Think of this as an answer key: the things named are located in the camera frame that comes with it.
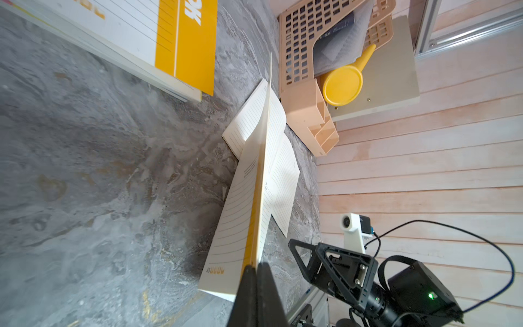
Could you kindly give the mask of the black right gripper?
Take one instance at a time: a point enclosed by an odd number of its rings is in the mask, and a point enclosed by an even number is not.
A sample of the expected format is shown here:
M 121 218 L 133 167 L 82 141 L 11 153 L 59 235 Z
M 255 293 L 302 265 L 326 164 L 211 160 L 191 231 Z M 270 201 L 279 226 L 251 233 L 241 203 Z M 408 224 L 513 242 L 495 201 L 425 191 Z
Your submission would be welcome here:
M 292 239 L 288 246 L 302 276 L 326 294 L 361 313 L 370 326 L 404 326 L 403 313 L 392 297 L 375 283 L 378 261 L 372 256 L 325 243 L 312 245 Z

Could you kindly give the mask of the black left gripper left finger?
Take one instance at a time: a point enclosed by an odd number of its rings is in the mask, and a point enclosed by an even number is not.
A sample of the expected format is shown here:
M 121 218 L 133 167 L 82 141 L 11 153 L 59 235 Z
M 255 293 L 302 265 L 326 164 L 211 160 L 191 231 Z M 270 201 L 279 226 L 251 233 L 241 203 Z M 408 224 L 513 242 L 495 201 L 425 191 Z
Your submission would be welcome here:
M 257 273 L 252 266 L 244 269 L 227 327 L 257 326 Z

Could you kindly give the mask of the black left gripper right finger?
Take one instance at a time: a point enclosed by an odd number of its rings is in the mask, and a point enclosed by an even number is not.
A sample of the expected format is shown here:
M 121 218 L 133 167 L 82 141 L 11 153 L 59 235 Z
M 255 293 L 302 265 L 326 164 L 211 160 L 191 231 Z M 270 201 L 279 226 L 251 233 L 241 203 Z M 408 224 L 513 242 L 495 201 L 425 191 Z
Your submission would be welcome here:
M 266 262 L 257 267 L 257 326 L 288 326 L 270 265 Z

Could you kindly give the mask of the white orange Notebook notebook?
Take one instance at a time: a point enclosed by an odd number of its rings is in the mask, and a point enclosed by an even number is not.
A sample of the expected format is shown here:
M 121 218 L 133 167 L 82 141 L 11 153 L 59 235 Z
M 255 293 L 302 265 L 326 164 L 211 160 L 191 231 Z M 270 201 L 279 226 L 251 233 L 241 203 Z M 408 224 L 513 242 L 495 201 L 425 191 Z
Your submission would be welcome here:
M 217 1 L 2 1 L 1 7 L 183 101 L 214 93 Z
M 247 139 L 221 213 L 199 282 L 199 290 L 236 299 L 247 266 L 256 267 L 271 220 L 288 233 L 300 175 L 285 131 L 274 160 L 268 157 L 271 80 L 261 118 Z

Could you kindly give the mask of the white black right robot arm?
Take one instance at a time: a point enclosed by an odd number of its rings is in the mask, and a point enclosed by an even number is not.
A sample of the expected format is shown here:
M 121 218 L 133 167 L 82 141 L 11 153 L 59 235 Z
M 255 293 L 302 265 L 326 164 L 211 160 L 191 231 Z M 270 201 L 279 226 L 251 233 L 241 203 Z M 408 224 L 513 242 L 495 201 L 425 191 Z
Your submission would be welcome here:
M 370 326 L 445 326 L 463 322 L 452 293 L 422 262 L 374 257 L 295 239 L 288 243 L 302 276 L 327 295 L 348 304 Z

